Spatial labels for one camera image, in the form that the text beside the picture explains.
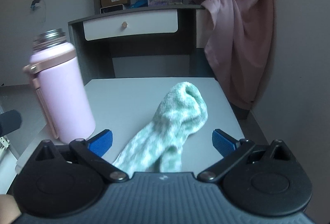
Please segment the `person's hand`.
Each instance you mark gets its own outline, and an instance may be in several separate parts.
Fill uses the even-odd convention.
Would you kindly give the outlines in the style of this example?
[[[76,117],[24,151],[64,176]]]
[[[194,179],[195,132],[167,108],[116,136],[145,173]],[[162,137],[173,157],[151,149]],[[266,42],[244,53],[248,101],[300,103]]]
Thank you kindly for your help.
[[[21,211],[13,196],[8,194],[0,195],[0,224],[12,223],[20,217]]]

